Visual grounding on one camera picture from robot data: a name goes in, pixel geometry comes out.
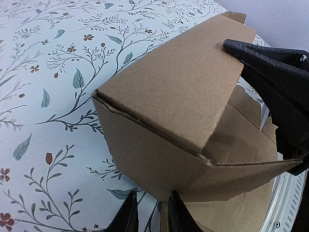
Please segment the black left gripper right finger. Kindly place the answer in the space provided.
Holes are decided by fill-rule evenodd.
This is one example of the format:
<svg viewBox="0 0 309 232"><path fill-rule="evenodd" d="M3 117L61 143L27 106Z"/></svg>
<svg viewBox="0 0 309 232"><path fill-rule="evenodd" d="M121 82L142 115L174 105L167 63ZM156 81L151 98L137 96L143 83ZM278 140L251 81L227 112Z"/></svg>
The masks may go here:
<svg viewBox="0 0 309 232"><path fill-rule="evenodd" d="M175 190L171 191L168 201L168 227L169 232L203 232Z"/></svg>

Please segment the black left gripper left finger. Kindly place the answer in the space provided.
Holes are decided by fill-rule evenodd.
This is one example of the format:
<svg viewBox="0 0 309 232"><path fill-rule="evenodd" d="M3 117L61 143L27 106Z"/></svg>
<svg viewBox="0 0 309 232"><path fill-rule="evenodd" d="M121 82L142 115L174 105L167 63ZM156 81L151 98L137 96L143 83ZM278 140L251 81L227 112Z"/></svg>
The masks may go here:
<svg viewBox="0 0 309 232"><path fill-rule="evenodd" d="M132 190L119 208L106 232L138 232L138 202L137 192Z"/></svg>

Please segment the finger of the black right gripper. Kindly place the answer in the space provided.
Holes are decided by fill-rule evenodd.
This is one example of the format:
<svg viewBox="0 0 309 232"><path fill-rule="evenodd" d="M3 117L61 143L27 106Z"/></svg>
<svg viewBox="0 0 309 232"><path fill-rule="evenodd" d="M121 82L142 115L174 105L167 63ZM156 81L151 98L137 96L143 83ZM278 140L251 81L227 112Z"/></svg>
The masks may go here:
<svg viewBox="0 0 309 232"><path fill-rule="evenodd" d="M244 64L241 77L270 110L277 151L284 160L300 160L288 170L309 168L309 54L304 50L263 47L226 39L226 53Z"/></svg>

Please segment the brown cardboard box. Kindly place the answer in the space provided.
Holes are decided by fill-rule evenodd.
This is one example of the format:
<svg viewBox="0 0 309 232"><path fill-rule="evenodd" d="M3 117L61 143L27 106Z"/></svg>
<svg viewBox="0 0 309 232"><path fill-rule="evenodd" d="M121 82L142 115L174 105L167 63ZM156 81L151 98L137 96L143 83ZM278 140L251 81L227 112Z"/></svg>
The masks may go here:
<svg viewBox="0 0 309 232"><path fill-rule="evenodd" d="M223 41L252 43L246 15L226 12L169 40L93 94L117 169L163 202L179 192L194 222L210 232L258 232L280 161L270 119L241 86L243 65Z"/></svg>

